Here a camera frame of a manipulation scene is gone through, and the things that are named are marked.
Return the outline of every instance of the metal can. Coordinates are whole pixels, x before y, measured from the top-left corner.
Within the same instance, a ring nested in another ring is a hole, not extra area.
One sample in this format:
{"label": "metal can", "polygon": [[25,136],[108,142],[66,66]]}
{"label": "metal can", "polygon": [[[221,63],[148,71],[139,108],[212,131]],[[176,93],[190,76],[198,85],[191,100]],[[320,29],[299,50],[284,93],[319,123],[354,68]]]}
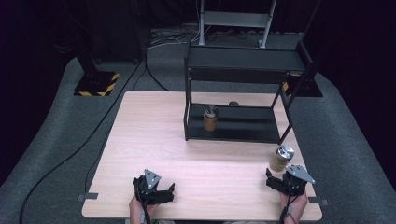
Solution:
{"label": "metal can", "polygon": [[289,146],[280,146],[276,149],[273,158],[270,160],[270,168],[275,172],[281,172],[294,156],[293,148]]}
{"label": "metal can", "polygon": [[218,127],[219,110],[214,105],[209,105],[204,111],[204,128],[208,132],[213,132]]}

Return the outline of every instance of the dark background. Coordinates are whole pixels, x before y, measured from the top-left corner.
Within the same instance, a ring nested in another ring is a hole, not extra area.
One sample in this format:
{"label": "dark background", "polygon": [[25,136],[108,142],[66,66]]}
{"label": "dark background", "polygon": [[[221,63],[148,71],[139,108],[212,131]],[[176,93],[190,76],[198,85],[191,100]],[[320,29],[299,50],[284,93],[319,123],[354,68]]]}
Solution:
{"label": "dark background", "polygon": [[[72,16],[89,28],[94,1],[65,2]],[[316,2],[279,0],[271,31],[304,32]],[[3,0],[0,6],[1,183],[35,137],[50,110],[64,68],[75,57],[58,3]],[[206,7],[217,10],[218,3],[206,1]],[[262,0],[226,0],[220,10],[265,12],[269,5],[270,1]],[[318,71],[340,91],[394,188],[395,8],[390,1],[340,4],[322,0],[305,39],[312,50],[329,46],[316,55]],[[193,0],[148,0],[152,28],[195,21],[195,10]],[[77,29],[87,48],[92,49],[92,38]],[[224,28],[213,27],[212,31],[220,29]]]}

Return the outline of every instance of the yellow and black hazard tape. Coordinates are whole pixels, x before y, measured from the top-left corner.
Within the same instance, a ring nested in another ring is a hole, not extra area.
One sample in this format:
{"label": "yellow and black hazard tape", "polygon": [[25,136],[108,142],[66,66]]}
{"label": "yellow and black hazard tape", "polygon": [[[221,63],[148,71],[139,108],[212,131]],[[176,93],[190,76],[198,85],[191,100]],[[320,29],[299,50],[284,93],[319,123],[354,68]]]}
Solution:
{"label": "yellow and black hazard tape", "polygon": [[292,94],[292,87],[295,85],[296,80],[300,79],[300,74],[290,74],[288,78],[286,78],[285,83],[283,83],[283,91],[286,93],[287,96],[291,96]]}
{"label": "yellow and black hazard tape", "polygon": [[75,95],[79,96],[108,96],[114,90],[117,79],[120,74],[114,74],[109,84],[100,91],[75,91]]}

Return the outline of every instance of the shelf board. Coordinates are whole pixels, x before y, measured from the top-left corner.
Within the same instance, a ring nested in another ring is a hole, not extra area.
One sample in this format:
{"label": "shelf board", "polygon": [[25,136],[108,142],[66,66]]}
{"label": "shelf board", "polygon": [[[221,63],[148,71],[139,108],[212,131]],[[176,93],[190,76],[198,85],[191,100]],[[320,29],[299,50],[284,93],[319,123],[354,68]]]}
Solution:
{"label": "shelf board", "polygon": [[191,104],[188,137],[191,139],[278,143],[280,140],[276,118],[271,107],[228,106],[219,108],[218,128],[204,129],[204,110],[207,105]]}
{"label": "shelf board", "polygon": [[302,73],[305,70],[299,53],[290,49],[190,46],[187,60],[187,66],[192,72],[196,69],[244,70],[248,76],[251,71]]}
{"label": "shelf board", "polygon": [[265,28],[268,14],[206,11],[204,18],[205,25]]}

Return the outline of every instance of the black cable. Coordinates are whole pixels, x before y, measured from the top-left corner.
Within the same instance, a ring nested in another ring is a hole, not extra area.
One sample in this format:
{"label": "black cable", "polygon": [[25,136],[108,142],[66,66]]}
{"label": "black cable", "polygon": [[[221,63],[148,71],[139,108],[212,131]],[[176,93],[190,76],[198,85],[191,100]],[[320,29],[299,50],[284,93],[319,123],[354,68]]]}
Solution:
{"label": "black cable", "polygon": [[132,72],[132,74],[130,75],[130,77],[128,78],[128,80],[126,80],[125,84],[123,85],[122,89],[120,90],[120,93],[117,95],[116,100],[113,102],[113,104],[110,106],[110,108],[107,110],[107,112],[105,113],[105,115],[102,117],[102,119],[100,120],[100,122],[98,123],[98,125],[95,127],[95,129],[92,131],[92,133],[88,136],[88,138],[85,140],[85,142],[75,151],[73,152],[70,156],[68,156],[66,159],[64,159],[63,161],[61,161],[58,165],[56,165],[55,167],[53,167],[51,170],[49,170],[46,174],[44,174],[36,183],[35,185],[30,189],[29,193],[26,195],[25,199],[23,200],[22,206],[21,206],[21,211],[20,211],[20,224],[23,223],[23,211],[24,211],[24,207],[27,203],[27,201],[29,200],[30,196],[32,195],[32,193],[35,191],[35,189],[41,184],[41,182],[46,179],[50,174],[52,174],[52,172],[54,172],[56,169],[58,169],[60,166],[62,166],[63,164],[65,164],[67,161],[69,161],[70,159],[72,159],[76,154],[78,154],[84,147],[85,145],[91,140],[91,138],[93,137],[93,135],[96,133],[96,131],[99,129],[99,127],[101,126],[101,124],[103,123],[103,121],[105,120],[105,118],[107,117],[107,115],[110,113],[111,109],[113,108],[114,104],[119,100],[120,95],[122,94],[125,86],[127,85],[127,83],[129,82],[129,80],[132,78],[132,76],[134,75],[134,73],[136,72],[137,68],[140,66],[141,62],[139,62],[139,64],[137,65],[137,67],[134,69],[134,71]]}
{"label": "black cable", "polygon": [[148,212],[148,209],[147,209],[148,206],[146,205],[146,203],[143,203],[142,198],[140,198],[140,192],[136,192],[135,195],[137,197],[137,200],[142,205],[143,212],[145,213],[146,224],[151,224],[149,212]]}
{"label": "black cable", "polygon": [[224,35],[219,35],[217,33],[213,33],[213,34],[210,34],[210,35],[206,35],[205,36],[205,40],[214,41],[217,38],[225,38],[225,37],[236,37],[236,38],[239,38],[239,39],[247,39],[248,38],[248,33],[246,33],[245,36],[239,36],[239,34],[237,34],[234,31],[232,31],[230,33],[227,33],[227,34],[224,34]]}
{"label": "black cable", "polygon": [[282,213],[280,214],[280,218],[279,218],[279,222],[280,224],[284,224],[285,223],[285,218],[288,214],[288,209],[289,206],[298,198],[298,195],[293,199],[293,201],[291,201],[291,183],[290,180],[289,181],[289,195],[288,195],[288,202],[286,204],[286,207],[283,208]]}
{"label": "black cable", "polygon": [[137,82],[139,81],[139,79],[140,79],[143,75],[145,75],[145,73],[146,73],[146,69],[143,70],[143,73],[140,74],[140,76],[137,78],[136,82],[134,83],[134,85],[133,85],[132,88],[131,88],[131,91],[134,90],[134,87],[136,86]]}
{"label": "black cable", "polygon": [[[137,78],[136,82],[134,83],[134,85],[131,88],[131,91],[134,90],[134,87],[136,86],[137,82],[139,81],[139,79],[145,75],[146,70],[143,71],[142,74],[140,74],[140,76]],[[88,175],[90,174],[91,169],[93,168],[93,166],[97,163],[97,161],[99,160],[99,158],[101,157],[103,150],[105,149],[105,143],[107,142],[108,136],[110,134],[111,128],[113,127],[113,125],[111,125],[111,127],[108,129],[107,134],[106,134],[106,139],[102,144],[102,149],[100,150],[98,156],[96,157],[95,162],[92,164],[92,166],[90,167],[90,169],[87,171],[87,174],[85,175],[85,183],[84,183],[84,188],[85,188],[85,192],[87,192],[87,181],[88,181]]]}
{"label": "black cable", "polygon": [[[167,33],[177,33],[176,35],[165,35],[163,32]],[[150,40],[148,47],[153,48],[160,46],[168,41],[180,41],[179,39],[185,37],[191,37],[192,35],[196,35],[196,31],[186,29],[184,32],[176,32],[176,31],[154,31],[150,35]]]}
{"label": "black cable", "polygon": [[155,83],[157,84],[157,86],[159,86],[161,89],[163,89],[164,91],[169,91],[168,89],[166,89],[158,80],[157,78],[154,77],[154,75],[151,74],[151,71],[149,70],[149,66],[148,66],[148,55],[145,54],[145,64],[146,64],[146,70],[148,71],[148,74],[152,77],[152,79],[154,79]]}
{"label": "black cable", "polygon": [[110,131],[111,128],[113,127],[113,125],[111,125],[111,127],[108,129],[107,134],[106,134],[106,138],[105,141],[103,141],[100,152],[98,154],[98,156],[96,157],[96,160],[93,162],[92,166],[90,167],[90,169],[87,171],[87,174],[85,175],[85,181],[84,181],[84,192],[87,192],[87,181],[88,181],[88,175],[90,174],[91,169],[93,168],[93,166],[97,163],[97,161],[99,160],[99,158],[101,158],[103,150],[105,149],[105,144],[107,142],[108,136],[110,135]]}

